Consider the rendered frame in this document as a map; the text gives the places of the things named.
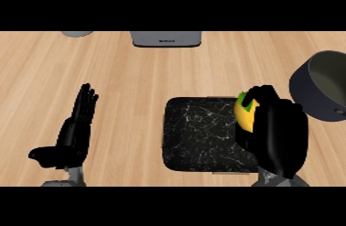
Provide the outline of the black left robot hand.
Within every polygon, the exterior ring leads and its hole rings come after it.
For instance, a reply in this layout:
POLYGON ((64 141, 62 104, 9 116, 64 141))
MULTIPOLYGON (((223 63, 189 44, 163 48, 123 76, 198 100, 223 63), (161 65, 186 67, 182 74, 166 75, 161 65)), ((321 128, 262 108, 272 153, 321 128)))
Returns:
POLYGON ((90 125, 98 99, 99 95, 86 83, 79 91, 71 117, 62 124, 55 146, 37 147, 28 153, 28 157, 43 168, 64 169, 83 165, 87 158, 90 125))

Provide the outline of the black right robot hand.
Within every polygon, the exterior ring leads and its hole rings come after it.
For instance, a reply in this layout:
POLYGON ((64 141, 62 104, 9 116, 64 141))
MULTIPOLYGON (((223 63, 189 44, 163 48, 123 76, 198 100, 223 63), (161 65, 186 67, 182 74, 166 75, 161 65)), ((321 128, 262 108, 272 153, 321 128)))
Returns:
POLYGON ((308 118, 303 107, 281 99, 272 85, 255 86, 243 101, 246 107, 256 100, 253 132, 235 125, 235 141, 250 152, 259 168, 284 178, 293 178, 306 162, 308 118))

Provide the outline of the yellow lemon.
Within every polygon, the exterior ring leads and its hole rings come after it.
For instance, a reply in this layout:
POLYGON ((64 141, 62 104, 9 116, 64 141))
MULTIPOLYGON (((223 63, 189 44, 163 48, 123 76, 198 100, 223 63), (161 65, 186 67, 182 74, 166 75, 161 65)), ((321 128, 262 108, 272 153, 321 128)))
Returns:
POLYGON ((243 107, 246 92, 243 91, 238 95, 238 99, 234 105, 234 114, 238 125, 247 132, 253 132, 253 124, 255 124, 255 112, 256 108, 260 106, 256 100, 243 107))

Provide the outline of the black marbled tray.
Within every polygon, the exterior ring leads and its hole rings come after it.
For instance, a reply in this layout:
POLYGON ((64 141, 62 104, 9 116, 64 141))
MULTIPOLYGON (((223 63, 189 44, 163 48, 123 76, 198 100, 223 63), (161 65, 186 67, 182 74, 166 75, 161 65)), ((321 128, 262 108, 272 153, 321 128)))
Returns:
POLYGON ((166 103, 163 160, 186 172, 256 173, 257 160, 235 143, 235 98, 176 97, 166 103))

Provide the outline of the dark grey pot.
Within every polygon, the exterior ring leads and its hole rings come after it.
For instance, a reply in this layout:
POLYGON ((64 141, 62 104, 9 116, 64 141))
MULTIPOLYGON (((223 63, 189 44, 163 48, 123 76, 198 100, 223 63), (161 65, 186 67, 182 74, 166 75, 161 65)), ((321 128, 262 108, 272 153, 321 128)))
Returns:
POLYGON ((308 115, 321 121, 346 121, 346 53, 315 53, 290 78, 290 94, 308 115))

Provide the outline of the grey round object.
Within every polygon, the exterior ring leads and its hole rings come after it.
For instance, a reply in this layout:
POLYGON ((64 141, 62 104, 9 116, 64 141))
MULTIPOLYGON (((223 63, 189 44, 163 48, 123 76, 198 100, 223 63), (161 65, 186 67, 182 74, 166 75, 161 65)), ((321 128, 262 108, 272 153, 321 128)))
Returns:
POLYGON ((70 38, 80 38, 87 36, 93 31, 62 31, 62 34, 70 38))

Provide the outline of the grey rectangular appliance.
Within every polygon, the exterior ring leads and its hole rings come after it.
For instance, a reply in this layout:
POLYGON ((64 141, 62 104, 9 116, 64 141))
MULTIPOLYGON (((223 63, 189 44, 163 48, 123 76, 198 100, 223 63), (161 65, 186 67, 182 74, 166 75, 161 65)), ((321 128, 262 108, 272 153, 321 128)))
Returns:
POLYGON ((201 44, 200 31, 132 31, 130 35, 141 48, 191 48, 201 44))

